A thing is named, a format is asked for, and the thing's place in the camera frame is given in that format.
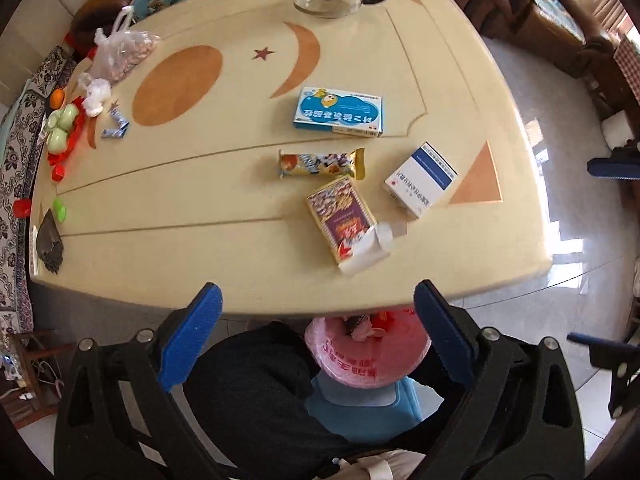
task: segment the green pear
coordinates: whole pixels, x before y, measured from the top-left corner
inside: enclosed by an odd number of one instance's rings
[[[62,113],[58,118],[57,126],[59,128],[62,128],[66,132],[68,132],[73,126],[74,120],[76,119],[79,113],[80,113],[80,110],[78,110],[78,107],[75,104],[73,103],[68,104],[62,110]]]
[[[47,118],[47,130],[53,130],[58,125],[58,120],[62,115],[62,110],[53,110],[51,115]]]
[[[59,155],[66,150],[66,138],[68,133],[62,128],[55,127],[47,139],[47,151],[51,155]]]

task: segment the black pants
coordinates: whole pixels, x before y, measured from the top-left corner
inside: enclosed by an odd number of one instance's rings
[[[240,469],[262,480],[310,480],[334,457],[370,450],[330,433],[305,409],[319,367],[304,341],[274,322],[230,337],[203,354],[184,383],[202,429]],[[444,401],[385,449],[427,453],[464,391],[431,349],[410,374]]]

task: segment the white cloth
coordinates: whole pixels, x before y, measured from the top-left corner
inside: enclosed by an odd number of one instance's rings
[[[424,455],[404,449],[359,458],[355,464],[340,461],[340,471],[328,480],[406,480]]]

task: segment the orange circle inlay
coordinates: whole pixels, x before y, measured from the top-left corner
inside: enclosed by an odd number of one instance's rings
[[[190,46],[171,54],[139,86],[133,119],[142,126],[173,121],[204,97],[222,68],[222,54],[209,45]]]

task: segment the patterned blanket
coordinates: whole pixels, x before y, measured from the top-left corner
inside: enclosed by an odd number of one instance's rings
[[[25,266],[27,220],[17,220],[13,204],[30,198],[42,145],[36,146],[51,92],[66,86],[75,62],[57,46],[33,74],[10,127],[0,168],[0,352],[8,347],[6,332],[33,329]]]

